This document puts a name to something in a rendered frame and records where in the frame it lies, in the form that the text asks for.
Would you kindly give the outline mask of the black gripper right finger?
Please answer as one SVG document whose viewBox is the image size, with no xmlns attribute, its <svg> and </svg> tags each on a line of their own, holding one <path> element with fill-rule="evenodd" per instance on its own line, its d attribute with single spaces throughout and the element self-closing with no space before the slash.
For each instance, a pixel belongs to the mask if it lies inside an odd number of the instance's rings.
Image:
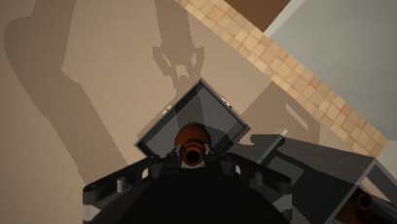
<svg viewBox="0 0 397 224">
<path fill-rule="evenodd" d="M 292 180 L 285 174 L 267 168 L 235 153 L 227 152 L 219 156 L 208 144 L 203 144 L 204 172 L 237 179 L 260 192 L 289 220 L 293 219 Z M 240 168 L 236 172 L 235 165 Z"/>
</svg>

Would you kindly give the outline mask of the brown glass bottle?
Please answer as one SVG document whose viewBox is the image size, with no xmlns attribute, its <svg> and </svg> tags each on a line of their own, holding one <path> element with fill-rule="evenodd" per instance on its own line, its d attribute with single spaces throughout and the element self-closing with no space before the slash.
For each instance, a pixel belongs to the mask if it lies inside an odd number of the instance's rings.
<svg viewBox="0 0 397 224">
<path fill-rule="evenodd" d="M 362 191 L 357 188 L 351 197 L 347 200 L 350 205 L 357 206 L 363 210 L 367 210 L 371 207 L 373 203 L 372 196 L 369 193 Z"/>
<path fill-rule="evenodd" d="M 393 224 L 390 220 L 367 209 L 345 203 L 334 219 L 344 224 Z"/>
<path fill-rule="evenodd" d="M 190 166 L 199 165 L 204 159 L 203 144 L 212 147 L 212 141 L 209 132 L 199 123 L 191 122 L 186 124 L 176 135 L 174 148 L 183 144 L 182 160 Z"/>
</svg>

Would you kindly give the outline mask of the dark grey crate with dividers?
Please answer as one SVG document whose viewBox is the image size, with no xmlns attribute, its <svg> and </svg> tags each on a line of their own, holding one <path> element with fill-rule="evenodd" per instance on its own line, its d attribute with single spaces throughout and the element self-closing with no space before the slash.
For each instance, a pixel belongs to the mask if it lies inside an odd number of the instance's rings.
<svg viewBox="0 0 397 224">
<path fill-rule="evenodd" d="M 344 224 L 334 217 L 357 187 L 372 196 L 371 211 L 397 224 L 397 180 L 375 157 L 283 136 L 260 165 L 291 178 L 291 224 Z M 365 188 L 366 176 L 391 203 Z"/>
</svg>

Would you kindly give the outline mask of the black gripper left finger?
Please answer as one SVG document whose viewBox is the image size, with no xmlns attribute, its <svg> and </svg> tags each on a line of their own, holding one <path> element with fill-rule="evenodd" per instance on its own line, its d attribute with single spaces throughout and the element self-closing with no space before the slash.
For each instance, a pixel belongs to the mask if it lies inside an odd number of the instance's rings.
<svg viewBox="0 0 397 224">
<path fill-rule="evenodd" d="M 127 190 L 155 177 L 178 173 L 182 165 L 183 144 L 173 148 L 165 158 L 151 155 L 132 165 L 104 176 L 83 189 L 83 224 L 88 224 L 102 209 Z M 148 169 L 148 175 L 142 173 Z"/>
</svg>

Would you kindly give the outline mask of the black rectangular tray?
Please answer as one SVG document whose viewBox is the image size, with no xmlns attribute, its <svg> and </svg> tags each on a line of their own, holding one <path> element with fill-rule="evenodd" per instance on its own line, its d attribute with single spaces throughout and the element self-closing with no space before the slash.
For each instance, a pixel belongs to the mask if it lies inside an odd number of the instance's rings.
<svg viewBox="0 0 397 224">
<path fill-rule="evenodd" d="M 174 148 L 177 133 L 188 123 L 196 122 L 209 132 L 212 148 L 219 156 L 242 137 L 249 127 L 201 79 L 199 79 L 133 145 L 147 158 L 165 158 Z"/>
</svg>

